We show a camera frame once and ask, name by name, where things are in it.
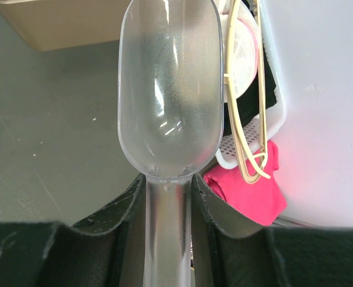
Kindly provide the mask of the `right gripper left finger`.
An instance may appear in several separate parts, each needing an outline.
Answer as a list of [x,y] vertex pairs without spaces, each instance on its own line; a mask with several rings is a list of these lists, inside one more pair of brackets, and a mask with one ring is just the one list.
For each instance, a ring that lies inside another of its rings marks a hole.
[[145,187],[139,174],[120,196],[73,226],[0,222],[0,286],[121,286]]

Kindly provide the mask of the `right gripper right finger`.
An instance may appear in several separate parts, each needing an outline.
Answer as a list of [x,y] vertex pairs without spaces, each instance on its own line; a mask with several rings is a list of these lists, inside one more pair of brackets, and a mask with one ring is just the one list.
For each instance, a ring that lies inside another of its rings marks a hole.
[[192,180],[197,286],[353,286],[353,228],[264,227]]

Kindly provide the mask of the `clear plastic scoop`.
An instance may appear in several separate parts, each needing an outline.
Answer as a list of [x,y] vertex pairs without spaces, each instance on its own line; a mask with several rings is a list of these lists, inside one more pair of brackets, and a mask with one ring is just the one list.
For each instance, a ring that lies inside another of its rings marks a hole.
[[191,284],[191,185],[223,133],[213,1],[131,1],[121,26],[118,137],[146,178],[145,286]]

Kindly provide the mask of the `gold tin pastel gummies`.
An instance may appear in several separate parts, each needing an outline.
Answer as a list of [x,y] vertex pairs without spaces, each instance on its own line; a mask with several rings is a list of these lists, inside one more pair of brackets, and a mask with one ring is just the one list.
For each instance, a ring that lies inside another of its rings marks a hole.
[[115,41],[129,1],[0,1],[0,14],[24,42],[51,51]]

